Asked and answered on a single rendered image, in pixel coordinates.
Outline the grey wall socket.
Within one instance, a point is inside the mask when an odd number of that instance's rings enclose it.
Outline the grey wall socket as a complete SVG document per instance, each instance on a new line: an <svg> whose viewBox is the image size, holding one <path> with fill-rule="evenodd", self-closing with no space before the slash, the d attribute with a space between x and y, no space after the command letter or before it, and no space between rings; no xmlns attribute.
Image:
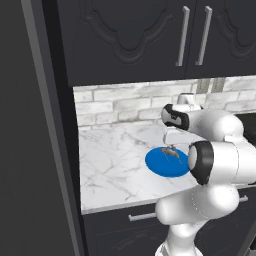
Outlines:
<svg viewBox="0 0 256 256"><path fill-rule="evenodd" d="M226 80L225 77L215 78L213 80L213 85L212 85L211 92L212 93L220 93L220 92L222 92L223 88L224 88L225 80Z"/></svg>
<svg viewBox="0 0 256 256"><path fill-rule="evenodd" d="M197 94L206 94L208 92L210 85L210 78L202 78L198 80L197 84Z"/></svg>

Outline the dark wall cupboard door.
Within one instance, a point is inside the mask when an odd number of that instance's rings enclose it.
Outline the dark wall cupboard door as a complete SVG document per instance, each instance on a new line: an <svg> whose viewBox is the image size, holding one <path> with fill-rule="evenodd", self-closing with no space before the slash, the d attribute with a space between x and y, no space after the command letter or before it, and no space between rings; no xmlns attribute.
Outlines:
<svg viewBox="0 0 256 256"><path fill-rule="evenodd" d="M57 0L71 87L185 77L196 0ZM183 65L176 66L190 18Z"/></svg>
<svg viewBox="0 0 256 256"><path fill-rule="evenodd" d="M203 64L197 66L205 7L213 9ZM186 77L256 75L256 0L196 0Z"/></svg>

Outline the blue round plate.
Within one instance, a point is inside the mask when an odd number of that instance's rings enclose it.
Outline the blue round plate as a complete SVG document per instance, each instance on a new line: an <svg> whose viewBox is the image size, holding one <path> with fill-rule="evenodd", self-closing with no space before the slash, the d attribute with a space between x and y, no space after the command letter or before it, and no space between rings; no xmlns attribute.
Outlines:
<svg viewBox="0 0 256 256"><path fill-rule="evenodd" d="M189 172L188 156L176 148L180 159L173 156L166 156L162 151L163 147L150 150L145 156L145 164L153 173L167 178L181 177Z"/></svg>

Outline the dark drawer front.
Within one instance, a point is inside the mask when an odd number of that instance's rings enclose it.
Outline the dark drawer front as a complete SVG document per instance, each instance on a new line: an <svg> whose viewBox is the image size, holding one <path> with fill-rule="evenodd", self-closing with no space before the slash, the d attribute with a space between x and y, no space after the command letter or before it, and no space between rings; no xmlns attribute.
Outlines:
<svg viewBox="0 0 256 256"><path fill-rule="evenodd" d="M230 215L206 223L197 233L203 256L244 256L255 234L256 187L239 191L247 201ZM154 256L168 227L157 219L131 221L128 216L150 213L152 204L83 216L89 256Z"/></svg>

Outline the dark grey fridge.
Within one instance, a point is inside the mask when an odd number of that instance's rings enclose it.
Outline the dark grey fridge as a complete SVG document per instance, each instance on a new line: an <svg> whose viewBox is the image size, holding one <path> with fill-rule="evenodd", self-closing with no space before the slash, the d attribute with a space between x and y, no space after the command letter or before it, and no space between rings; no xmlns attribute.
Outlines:
<svg viewBox="0 0 256 256"><path fill-rule="evenodd" d="M85 256L57 0L0 0L0 256Z"/></svg>

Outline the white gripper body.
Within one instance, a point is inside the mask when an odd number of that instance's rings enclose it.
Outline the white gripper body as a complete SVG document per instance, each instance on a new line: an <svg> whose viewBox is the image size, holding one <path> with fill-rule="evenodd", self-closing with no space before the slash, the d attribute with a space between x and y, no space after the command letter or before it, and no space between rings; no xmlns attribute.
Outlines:
<svg viewBox="0 0 256 256"><path fill-rule="evenodd" d="M176 128L168 128L163 133L163 143L165 145L191 144L196 141L202 141L203 138Z"/></svg>

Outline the grey fish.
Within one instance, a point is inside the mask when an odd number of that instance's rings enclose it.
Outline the grey fish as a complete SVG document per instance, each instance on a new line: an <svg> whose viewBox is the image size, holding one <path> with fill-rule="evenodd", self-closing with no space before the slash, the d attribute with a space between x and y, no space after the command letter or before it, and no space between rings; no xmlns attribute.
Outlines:
<svg viewBox="0 0 256 256"><path fill-rule="evenodd" d="M161 151L166 155L166 156L173 156L176 157L177 159L180 159L179 154L174 146L167 146L163 147Z"/></svg>

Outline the black hob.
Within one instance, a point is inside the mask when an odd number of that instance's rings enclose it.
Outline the black hob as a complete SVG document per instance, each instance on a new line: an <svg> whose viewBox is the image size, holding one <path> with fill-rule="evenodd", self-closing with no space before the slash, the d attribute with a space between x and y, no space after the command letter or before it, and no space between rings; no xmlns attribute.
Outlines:
<svg viewBox="0 0 256 256"><path fill-rule="evenodd" d="M244 126L244 137L256 147L256 113L237 114Z"/></svg>

